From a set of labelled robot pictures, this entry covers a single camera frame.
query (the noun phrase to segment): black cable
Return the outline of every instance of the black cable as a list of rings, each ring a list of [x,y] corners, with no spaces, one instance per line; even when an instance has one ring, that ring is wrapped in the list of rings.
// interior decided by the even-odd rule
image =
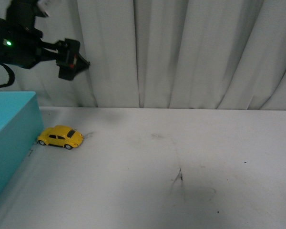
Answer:
[[[0,65],[3,66],[9,74],[9,81],[5,84],[1,84],[0,88],[11,86],[15,82],[15,73],[10,67],[6,66],[5,64],[0,63]]]

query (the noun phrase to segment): scuff mark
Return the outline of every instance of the scuff mark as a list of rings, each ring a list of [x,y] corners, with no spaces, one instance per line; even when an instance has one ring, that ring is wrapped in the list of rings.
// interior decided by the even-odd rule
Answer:
[[[31,156],[32,152],[33,152],[33,150],[32,150],[32,149],[30,149],[30,150],[29,150],[29,155],[28,155],[28,156]]]
[[[170,194],[172,193],[172,191],[173,191],[173,187],[174,187],[174,184],[175,184],[175,182],[176,182],[177,180],[181,180],[180,188],[182,188],[182,190],[183,190],[183,199],[184,199],[184,202],[185,202],[184,177],[183,177],[183,174],[182,174],[181,168],[179,168],[179,173],[178,173],[178,175],[176,176],[175,180],[173,181],[173,183],[172,183],[172,185],[171,185]]]
[[[163,139],[164,136],[162,134],[151,134],[152,139],[160,140]]]
[[[92,137],[94,133],[95,133],[94,131],[87,133],[86,135],[84,135],[84,139]]]

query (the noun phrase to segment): car wheel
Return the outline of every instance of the car wheel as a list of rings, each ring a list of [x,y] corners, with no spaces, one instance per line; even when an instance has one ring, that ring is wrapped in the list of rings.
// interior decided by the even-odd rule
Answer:
[[[46,144],[43,141],[38,141],[40,145],[45,146]]]
[[[65,145],[66,149],[72,149],[73,147],[71,145]]]

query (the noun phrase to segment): white surface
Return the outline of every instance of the white surface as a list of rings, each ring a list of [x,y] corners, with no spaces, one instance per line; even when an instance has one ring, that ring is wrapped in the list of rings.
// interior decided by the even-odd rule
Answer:
[[[43,40],[79,40],[89,70],[12,66],[2,90],[42,106],[286,110],[286,0],[60,0],[49,14]]]
[[[86,138],[71,151],[32,147],[0,196],[0,229],[286,229],[286,112],[42,115]]]

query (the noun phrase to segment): car window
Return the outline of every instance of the car window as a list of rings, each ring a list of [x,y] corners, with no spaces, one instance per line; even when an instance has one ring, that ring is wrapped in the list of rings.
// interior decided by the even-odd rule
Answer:
[[[73,134],[75,133],[75,130],[70,130],[67,134],[68,138],[71,138],[73,136]]]

